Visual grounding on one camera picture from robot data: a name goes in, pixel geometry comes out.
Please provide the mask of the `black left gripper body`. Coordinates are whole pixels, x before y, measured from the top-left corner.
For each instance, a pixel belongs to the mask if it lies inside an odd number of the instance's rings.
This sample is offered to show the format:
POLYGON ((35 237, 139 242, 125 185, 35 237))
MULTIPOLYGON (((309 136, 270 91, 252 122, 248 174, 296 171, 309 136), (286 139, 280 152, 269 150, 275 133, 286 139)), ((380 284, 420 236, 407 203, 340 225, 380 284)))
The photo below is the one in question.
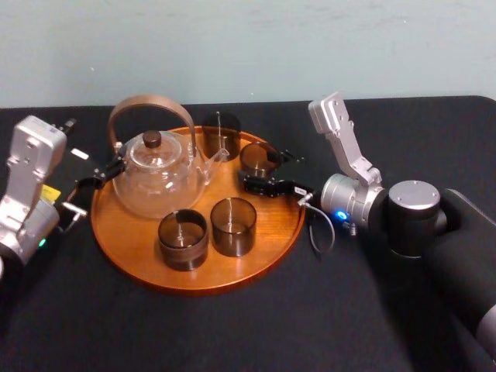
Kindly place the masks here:
POLYGON ((59 215, 56 229, 70 229, 74 224, 76 212, 66 208, 64 203, 73 207, 78 182, 92 177, 94 170, 102 170, 86 153, 72 148, 66 150, 61 162, 54 168, 52 174, 44 181, 41 197, 51 203, 59 215))

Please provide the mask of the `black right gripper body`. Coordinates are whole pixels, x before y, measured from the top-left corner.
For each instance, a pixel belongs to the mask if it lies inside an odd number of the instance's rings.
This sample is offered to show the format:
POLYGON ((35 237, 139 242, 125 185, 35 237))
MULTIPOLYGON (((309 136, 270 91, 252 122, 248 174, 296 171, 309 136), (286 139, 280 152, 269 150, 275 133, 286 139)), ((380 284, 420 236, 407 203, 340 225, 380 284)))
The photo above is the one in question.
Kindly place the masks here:
POLYGON ((306 161, 289 161, 277 169, 277 193, 302 198, 312 194, 309 204, 320 208, 323 181, 306 161))

